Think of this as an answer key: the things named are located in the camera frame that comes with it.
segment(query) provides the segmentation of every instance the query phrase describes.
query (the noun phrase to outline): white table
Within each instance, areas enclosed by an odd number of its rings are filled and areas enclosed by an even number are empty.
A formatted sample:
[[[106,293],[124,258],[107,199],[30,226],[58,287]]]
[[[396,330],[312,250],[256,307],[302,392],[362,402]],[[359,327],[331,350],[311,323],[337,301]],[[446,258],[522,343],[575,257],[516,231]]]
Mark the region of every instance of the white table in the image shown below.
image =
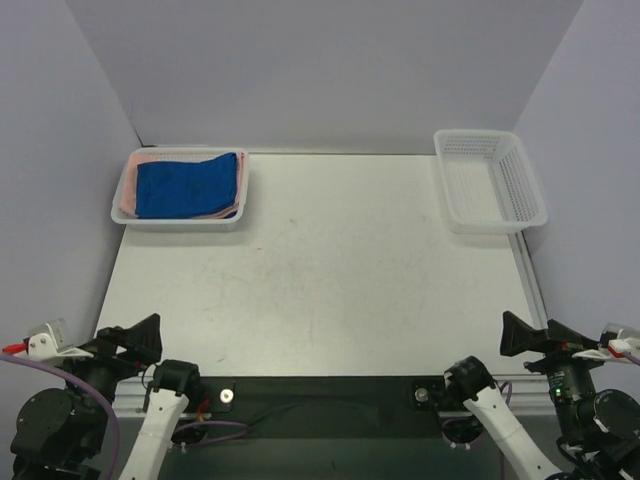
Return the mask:
[[[498,352],[504,310],[540,326],[528,259],[451,233],[436,174],[430,156],[252,155],[236,232],[127,228],[97,328],[157,312],[164,358],[203,376],[439,375],[476,355],[539,404],[536,357]]]

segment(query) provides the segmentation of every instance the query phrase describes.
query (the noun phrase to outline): pink cloth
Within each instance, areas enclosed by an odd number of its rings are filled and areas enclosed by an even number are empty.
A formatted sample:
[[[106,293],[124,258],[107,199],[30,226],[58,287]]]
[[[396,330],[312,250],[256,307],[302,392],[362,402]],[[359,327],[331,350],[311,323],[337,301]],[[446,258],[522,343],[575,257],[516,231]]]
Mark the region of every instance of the pink cloth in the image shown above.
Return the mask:
[[[244,153],[237,153],[238,155],[238,173],[236,176],[238,182],[238,193],[236,194],[235,203],[225,208],[224,210],[214,213],[212,215],[203,215],[194,218],[225,218],[238,211],[240,206],[240,190],[242,189],[242,177],[244,176]],[[120,210],[131,217],[136,217],[136,186],[138,185],[138,165],[149,162],[156,162],[157,160],[147,154],[132,153],[129,157],[129,163],[127,163],[127,173],[124,178],[124,185],[122,187],[122,196],[120,197]]]

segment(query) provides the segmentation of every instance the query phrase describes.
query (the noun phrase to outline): purple wall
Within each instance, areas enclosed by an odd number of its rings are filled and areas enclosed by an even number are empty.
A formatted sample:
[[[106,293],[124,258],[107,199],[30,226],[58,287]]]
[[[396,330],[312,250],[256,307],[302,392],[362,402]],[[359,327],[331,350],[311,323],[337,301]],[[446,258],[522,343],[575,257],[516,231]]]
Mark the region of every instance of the purple wall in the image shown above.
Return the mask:
[[[67,0],[142,141],[434,152],[511,130],[582,0]]]
[[[93,331],[121,231],[109,209],[135,133],[62,0],[0,6],[0,325],[3,345],[64,317]],[[0,364],[0,478],[19,408],[59,381]]]
[[[640,2],[585,1],[515,132],[549,209],[527,233],[549,315],[640,328]],[[598,372],[640,398],[637,369]]]

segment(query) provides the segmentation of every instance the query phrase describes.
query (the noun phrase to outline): bolt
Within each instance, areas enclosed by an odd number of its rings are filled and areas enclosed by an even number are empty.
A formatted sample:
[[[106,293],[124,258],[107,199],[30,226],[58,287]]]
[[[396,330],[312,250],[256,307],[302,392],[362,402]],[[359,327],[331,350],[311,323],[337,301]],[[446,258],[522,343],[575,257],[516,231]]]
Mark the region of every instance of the bolt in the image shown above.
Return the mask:
[[[220,392],[220,401],[222,403],[231,403],[233,401],[233,390],[225,388]]]
[[[429,392],[427,391],[426,388],[420,387],[416,389],[415,397],[417,401],[419,401],[420,403],[424,403],[427,400],[429,400]]]

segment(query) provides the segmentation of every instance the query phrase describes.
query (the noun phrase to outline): white tray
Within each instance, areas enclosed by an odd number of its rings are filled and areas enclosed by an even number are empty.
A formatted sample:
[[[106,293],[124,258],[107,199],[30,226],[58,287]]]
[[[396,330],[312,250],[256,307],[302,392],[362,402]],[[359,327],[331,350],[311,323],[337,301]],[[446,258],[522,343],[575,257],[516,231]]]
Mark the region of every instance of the white tray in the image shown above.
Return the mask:
[[[520,139],[496,130],[434,135],[449,225],[457,233],[516,233],[547,210]]]
[[[139,148],[133,153],[143,153],[155,157],[160,162],[181,161],[181,162],[202,162],[220,155],[228,153],[229,150],[219,150],[211,147],[147,147]],[[244,213],[244,205],[247,200],[247,188],[249,186],[249,153],[237,151],[244,154],[244,172],[242,184],[240,185],[240,203],[238,211],[232,218],[190,218],[190,219],[142,219],[127,215],[120,210],[120,197],[127,166],[124,166],[116,194],[113,197],[111,206],[111,219],[120,225],[128,225],[139,230],[151,231],[207,231],[207,232],[231,232],[236,229],[237,223]]]

